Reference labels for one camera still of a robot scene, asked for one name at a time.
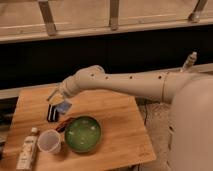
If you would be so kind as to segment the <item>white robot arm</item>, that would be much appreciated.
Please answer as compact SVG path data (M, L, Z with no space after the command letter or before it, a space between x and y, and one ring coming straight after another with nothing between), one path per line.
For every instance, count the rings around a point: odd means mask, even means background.
M47 98L60 104L104 89L169 103L169 171L213 171L213 75L195 72L108 74L99 65L65 78Z

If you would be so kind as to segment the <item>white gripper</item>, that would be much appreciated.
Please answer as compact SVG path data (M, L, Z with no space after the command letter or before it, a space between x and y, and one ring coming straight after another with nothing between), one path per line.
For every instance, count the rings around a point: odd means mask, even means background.
M49 104L59 104L64 98L72 98L75 95L75 84L68 80L62 81L58 89L54 90L51 95L47 98Z

